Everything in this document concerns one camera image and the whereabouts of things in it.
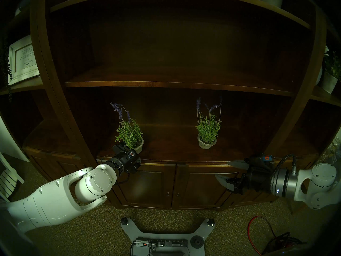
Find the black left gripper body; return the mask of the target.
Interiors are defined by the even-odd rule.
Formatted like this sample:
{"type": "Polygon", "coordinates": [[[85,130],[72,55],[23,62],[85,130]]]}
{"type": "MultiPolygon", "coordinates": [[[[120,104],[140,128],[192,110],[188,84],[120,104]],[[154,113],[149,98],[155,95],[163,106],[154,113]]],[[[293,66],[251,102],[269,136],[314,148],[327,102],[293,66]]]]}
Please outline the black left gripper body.
{"type": "Polygon", "coordinates": [[[121,157],[121,161],[124,165],[124,170],[128,173],[135,174],[138,169],[134,168],[134,163],[136,162],[139,155],[135,150],[127,150],[127,153],[123,153],[123,157],[121,157]]]}

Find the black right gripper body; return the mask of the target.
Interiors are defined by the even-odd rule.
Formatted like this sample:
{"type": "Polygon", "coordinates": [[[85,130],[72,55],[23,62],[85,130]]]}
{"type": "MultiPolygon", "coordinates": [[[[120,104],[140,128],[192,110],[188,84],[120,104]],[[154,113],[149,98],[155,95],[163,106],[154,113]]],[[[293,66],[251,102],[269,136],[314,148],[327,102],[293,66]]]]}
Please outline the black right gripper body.
{"type": "Polygon", "coordinates": [[[246,158],[249,165],[246,179],[247,189],[255,191],[270,191],[271,174],[274,171],[273,164],[263,158],[246,158]]]}

